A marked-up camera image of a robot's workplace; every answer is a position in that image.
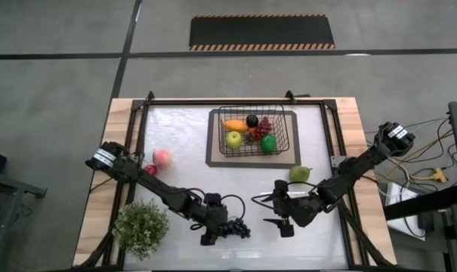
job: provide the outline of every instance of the red grapes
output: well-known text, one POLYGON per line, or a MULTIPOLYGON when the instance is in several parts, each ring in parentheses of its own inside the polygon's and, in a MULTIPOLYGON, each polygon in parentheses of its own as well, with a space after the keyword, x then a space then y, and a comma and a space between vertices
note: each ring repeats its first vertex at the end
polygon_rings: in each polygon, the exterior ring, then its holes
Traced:
POLYGON ((261 140, 268 132, 272 130, 272 124, 268 122, 268 117, 264 117, 259 123, 258 126, 250 132, 252 139, 255 141, 261 140))

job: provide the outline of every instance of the black metal basket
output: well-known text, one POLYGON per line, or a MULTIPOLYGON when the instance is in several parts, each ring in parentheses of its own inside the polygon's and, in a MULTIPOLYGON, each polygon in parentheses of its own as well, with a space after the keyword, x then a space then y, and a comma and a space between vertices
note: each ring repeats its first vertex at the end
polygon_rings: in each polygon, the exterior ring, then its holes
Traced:
POLYGON ((246 105, 246 106, 230 106, 220 107, 218 109, 218 141, 220 143, 220 152, 227 157, 235 156, 266 156, 279 155, 283 151, 287 151, 290 147, 289 134, 287 132, 286 115, 282 105, 246 105), (230 132, 224 126, 228 120, 246 121, 248 115, 256 115, 261 121, 265 116, 268 118, 272 129, 268 134, 276 138, 276 149, 270 153, 262 151, 260 141, 247 141, 247 135, 250 132, 243 132, 242 145, 232 150, 227 147, 227 134, 230 132))

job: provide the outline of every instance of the concrete floor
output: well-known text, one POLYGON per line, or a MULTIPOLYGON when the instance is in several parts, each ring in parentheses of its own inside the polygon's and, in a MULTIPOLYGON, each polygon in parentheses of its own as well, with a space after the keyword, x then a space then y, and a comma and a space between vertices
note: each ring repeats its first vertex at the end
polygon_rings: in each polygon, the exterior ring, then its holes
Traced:
MULTIPOLYGON (((0 1, 0 54, 120 52, 133 6, 134 0, 0 1)), ((456 0, 145 0, 131 51, 186 51, 190 17, 228 13, 325 13, 337 49, 457 48, 456 0)), ((25 199, 34 212, 15 224, 0 271, 72 263, 92 175, 83 163, 99 144, 118 65, 0 60, 0 153, 9 158, 7 173, 48 187, 45 199, 25 199)), ((372 131, 385 121, 444 116, 448 102, 457 100, 457 54, 129 60, 119 96, 145 97, 149 90, 157 97, 279 97, 286 90, 354 96, 365 130, 372 131)), ((416 146, 435 139, 436 127, 417 131, 416 146)), ((449 163, 444 156, 408 167, 449 163)), ((449 177, 457 179, 456 168, 449 177)), ((443 270, 439 242, 391 236, 401 265, 443 270)))

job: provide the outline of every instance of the green pear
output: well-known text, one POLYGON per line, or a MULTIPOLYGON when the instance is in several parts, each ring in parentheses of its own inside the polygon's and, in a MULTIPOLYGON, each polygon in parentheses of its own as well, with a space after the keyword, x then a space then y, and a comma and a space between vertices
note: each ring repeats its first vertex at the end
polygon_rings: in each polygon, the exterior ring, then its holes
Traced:
POLYGON ((294 166, 290 169, 289 179, 290 181, 307 181, 309 179, 311 168, 304 166, 294 166))

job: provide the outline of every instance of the potted plant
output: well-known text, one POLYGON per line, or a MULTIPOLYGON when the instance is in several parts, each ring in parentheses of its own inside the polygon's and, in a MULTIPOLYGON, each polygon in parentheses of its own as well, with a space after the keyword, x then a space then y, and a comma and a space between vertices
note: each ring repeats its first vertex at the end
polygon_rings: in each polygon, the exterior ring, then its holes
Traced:
POLYGON ((152 199, 124 206, 114 224, 113 234, 121 249, 142 260, 156 251, 168 230, 168 216, 152 199))

